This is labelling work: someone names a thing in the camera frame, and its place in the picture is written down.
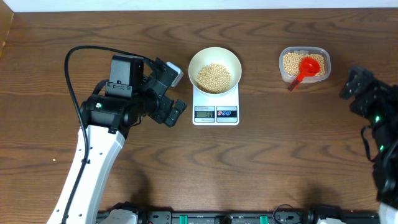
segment scale display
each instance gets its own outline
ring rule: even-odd
[[[196,118],[214,118],[213,111],[197,111],[195,113]]]

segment clear plastic container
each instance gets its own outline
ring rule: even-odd
[[[305,77],[302,83],[316,83],[320,81],[324,81],[327,79],[330,75],[331,72],[331,64],[330,64],[330,56],[326,50],[323,50],[322,48],[319,47],[288,47],[285,50],[282,51],[282,53],[279,56],[279,70],[280,73],[282,74],[282,79],[285,82],[292,82],[296,76],[294,75],[289,75],[285,69],[284,69],[284,55],[287,53],[294,53],[299,51],[307,51],[309,54],[320,54],[322,57],[325,59],[325,72],[326,74],[321,77]]]

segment plastic container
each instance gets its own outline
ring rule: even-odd
[[[294,53],[295,51],[307,51],[309,54],[319,54],[322,55],[322,57],[325,60],[325,72],[326,74],[321,77],[305,77],[302,83],[316,83],[320,81],[324,81],[327,79],[330,75],[331,72],[331,64],[330,64],[330,56],[326,50],[323,50],[322,48],[319,47],[288,47],[285,50],[282,51],[282,53],[279,56],[279,70],[280,74],[282,75],[282,79],[285,82],[292,82],[297,76],[295,75],[289,75],[285,69],[284,69],[284,55],[287,53]]]
[[[211,63],[224,65],[231,74],[229,88],[224,93],[207,93],[205,91],[201,91],[198,87],[197,76],[199,70],[203,66]],[[196,88],[201,94],[209,97],[219,97],[231,93],[238,85],[242,76],[242,66],[237,56],[229,50],[221,47],[209,47],[199,51],[195,56],[193,56],[189,63],[188,75],[194,88]]]

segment wood grain surface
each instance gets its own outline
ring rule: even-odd
[[[2,54],[2,48],[6,44],[6,39],[10,31],[12,17],[14,13],[8,8],[3,0],[0,0],[0,58]]]
[[[173,62],[185,76],[167,95],[189,105],[188,64],[198,51],[225,47],[243,66],[240,124],[194,126],[191,106],[171,129],[144,119],[130,130],[100,209],[128,200],[174,210],[377,210],[359,137],[368,122],[338,93],[354,64],[398,82],[398,9],[18,13],[0,60],[0,222],[44,223],[58,201],[79,128],[63,61],[87,44]],[[302,45],[326,49],[332,73],[291,93],[279,54]],[[72,56],[79,102],[109,77],[111,57]]]

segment green connector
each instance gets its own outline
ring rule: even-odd
[[[180,215],[180,224],[188,224],[188,215]]]
[[[260,224],[269,224],[267,216],[260,216]]]

